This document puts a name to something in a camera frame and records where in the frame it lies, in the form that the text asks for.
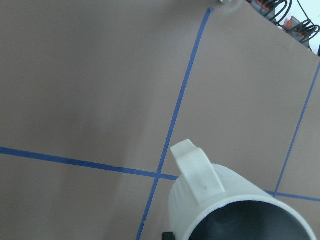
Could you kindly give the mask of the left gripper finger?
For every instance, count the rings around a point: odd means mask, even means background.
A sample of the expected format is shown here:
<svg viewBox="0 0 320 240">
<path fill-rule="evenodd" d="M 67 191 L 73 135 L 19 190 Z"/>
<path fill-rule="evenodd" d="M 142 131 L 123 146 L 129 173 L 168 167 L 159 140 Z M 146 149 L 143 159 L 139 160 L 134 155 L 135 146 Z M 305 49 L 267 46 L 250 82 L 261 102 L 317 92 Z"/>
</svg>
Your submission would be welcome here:
<svg viewBox="0 0 320 240">
<path fill-rule="evenodd" d="M 174 240 L 174 233 L 173 232 L 163 232 L 161 235 L 162 240 Z"/>
</svg>

